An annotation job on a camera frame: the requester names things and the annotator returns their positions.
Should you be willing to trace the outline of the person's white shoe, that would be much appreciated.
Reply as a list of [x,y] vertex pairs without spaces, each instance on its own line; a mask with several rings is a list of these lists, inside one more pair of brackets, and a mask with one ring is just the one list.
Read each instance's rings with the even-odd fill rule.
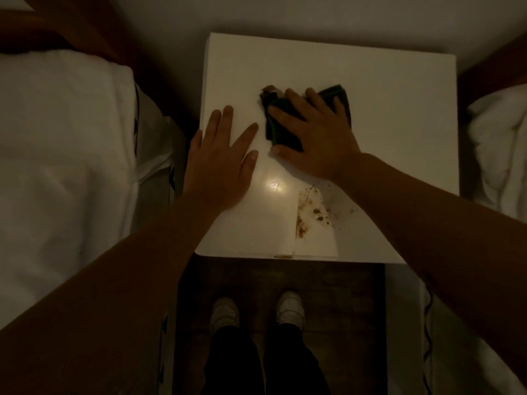
[[210,317],[210,328],[212,334],[219,329],[234,326],[240,327],[239,310],[232,298],[223,297],[217,299],[213,306]]
[[294,291],[285,291],[276,305],[277,325],[294,325],[303,331],[305,325],[305,309],[300,295]]

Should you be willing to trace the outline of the person's left white shoe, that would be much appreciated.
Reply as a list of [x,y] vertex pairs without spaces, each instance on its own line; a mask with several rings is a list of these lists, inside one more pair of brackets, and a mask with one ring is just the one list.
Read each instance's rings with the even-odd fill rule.
[[212,334],[219,329],[234,326],[240,327],[239,310],[232,298],[223,297],[217,299],[213,306],[210,317],[210,328]]

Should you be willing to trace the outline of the white nightstand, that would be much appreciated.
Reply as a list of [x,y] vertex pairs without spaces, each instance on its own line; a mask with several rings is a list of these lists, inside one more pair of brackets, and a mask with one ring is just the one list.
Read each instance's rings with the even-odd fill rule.
[[342,85],[363,152],[430,185],[459,193],[455,56],[211,33],[203,66],[200,128],[234,108],[231,142],[251,123],[259,152],[243,200],[220,215],[196,253],[220,258],[314,259],[403,264],[358,210],[340,231],[317,227],[296,239],[298,194],[324,180],[268,154],[259,94],[267,85],[302,93]]

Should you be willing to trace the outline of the person's left forearm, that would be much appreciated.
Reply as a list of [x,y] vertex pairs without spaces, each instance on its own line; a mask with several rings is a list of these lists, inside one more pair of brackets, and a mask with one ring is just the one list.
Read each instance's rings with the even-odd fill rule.
[[183,194],[0,330],[0,395],[123,393],[199,242],[237,202]]

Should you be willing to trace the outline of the person's right hand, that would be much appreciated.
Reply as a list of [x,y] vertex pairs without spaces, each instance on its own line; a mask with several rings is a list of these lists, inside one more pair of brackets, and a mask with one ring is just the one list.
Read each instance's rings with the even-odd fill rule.
[[315,119],[300,120],[275,106],[268,109],[277,122],[301,141],[305,164],[293,167],[340,187],[353,183],[359,172],[361,151],[351,127],[340,120],[314,89],[307,88],[301,97],[315,108]]

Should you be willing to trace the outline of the person's left black trouser leg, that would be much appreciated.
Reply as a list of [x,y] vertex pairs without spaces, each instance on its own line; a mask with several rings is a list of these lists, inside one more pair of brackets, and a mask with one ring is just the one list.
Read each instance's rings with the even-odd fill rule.
[[234,325],[212,336],[201,395],[265,395],[258,349],[248,334]]

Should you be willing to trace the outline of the brown dirt stain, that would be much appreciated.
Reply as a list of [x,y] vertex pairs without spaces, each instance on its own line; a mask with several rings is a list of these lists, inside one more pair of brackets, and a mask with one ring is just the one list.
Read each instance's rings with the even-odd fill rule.
[[357,205],[344,191],[328,181],[300,190],[296,239],[305,238],[317,227],[340,231],[357,210]]

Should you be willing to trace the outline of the dark green cleaning cloth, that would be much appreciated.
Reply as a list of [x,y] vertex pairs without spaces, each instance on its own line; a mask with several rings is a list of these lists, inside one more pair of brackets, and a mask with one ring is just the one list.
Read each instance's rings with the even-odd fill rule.
[[[320,91],[318,94],[333,112],[336,111],[334,98],[337,97],[344,106],[348,125],[352,125],[347,93],[341,85],[331,86]],[[268,108],[275,106],[293,117],[304,120],[296,111],[291,101],[286,98],[285,93],[277,87],[269,85],[261,90],[259,97],[266,116],[266,139],[271,141],[273,146],[283,145],[297,152],[302,152],[302,145],[299,138],[289,132],[268,113]]]

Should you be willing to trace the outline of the person's right white shoe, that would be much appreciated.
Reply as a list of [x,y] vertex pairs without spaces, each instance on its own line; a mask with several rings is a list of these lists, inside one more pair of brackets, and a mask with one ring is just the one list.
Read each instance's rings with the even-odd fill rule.
[[294,291],[285,291],[276,305],[277,325],[294,325],[303,331],[305,325],[305,309],[300,295]]

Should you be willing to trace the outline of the grey mattress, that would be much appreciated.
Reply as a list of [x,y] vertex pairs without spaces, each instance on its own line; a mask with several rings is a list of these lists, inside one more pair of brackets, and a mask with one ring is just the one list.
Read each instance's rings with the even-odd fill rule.
[[135,183],[130,233],[150,223],[183,192],[187,138],[136,85]]

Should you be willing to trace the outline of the wooden headboard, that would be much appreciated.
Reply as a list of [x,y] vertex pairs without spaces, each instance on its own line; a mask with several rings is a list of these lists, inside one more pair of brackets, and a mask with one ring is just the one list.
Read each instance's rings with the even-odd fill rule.
[[459,75],[458,115],[462,116],[471,103],[484,96],[524,84],[527,84],[527,32]]
[[23,0],[0,6],[0,52],[71,49],[136,70],[143,56],[109,0]]

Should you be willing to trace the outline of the person's left hand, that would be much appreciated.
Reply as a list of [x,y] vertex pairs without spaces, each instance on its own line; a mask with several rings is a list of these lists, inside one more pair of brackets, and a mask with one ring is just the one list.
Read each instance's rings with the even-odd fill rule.
[[241,180],[241,164],[259,130],[252,123],[233,144],[231,137],[220,140],[222,112],[211,113],[198,155],[193,160],[188,155],[183,185],[183,193],[196,199],[202,210],[216,214],[236,206],[247,194],[251,181]]

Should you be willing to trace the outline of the white bed duvet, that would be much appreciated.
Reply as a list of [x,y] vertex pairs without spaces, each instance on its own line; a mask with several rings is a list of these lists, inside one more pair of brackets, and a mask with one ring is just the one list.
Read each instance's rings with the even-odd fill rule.
[[527,223],[527,84],[482,97],[468,112],[481,171],[473,201]]
[[0,53],[0,330],[130,233],[131,68]]

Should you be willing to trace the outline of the person's right black trouser leg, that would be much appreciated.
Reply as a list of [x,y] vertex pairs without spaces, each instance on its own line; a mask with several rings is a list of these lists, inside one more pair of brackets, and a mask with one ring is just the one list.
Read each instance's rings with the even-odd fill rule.
[[276,326],[266,346],[263,367],[266,395],[331,395],[319,362],[296,325]]

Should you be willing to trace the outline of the person's black trouser leg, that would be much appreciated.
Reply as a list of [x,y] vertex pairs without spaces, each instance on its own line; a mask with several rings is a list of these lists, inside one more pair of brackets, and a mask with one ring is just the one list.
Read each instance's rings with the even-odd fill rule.
[[258,349],[248,334],[234,325],[212,336],[201,395],[265,395]]
[[266,346],[263,367],[266,395],[331,395],[319,362],[296,325],[276,326]]

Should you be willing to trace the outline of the person's right forearm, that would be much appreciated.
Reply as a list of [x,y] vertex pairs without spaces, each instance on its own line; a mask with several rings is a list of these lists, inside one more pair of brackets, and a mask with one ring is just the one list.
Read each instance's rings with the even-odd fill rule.
[[337,167],[332,181],[527,386],[527,224],[370,154]]

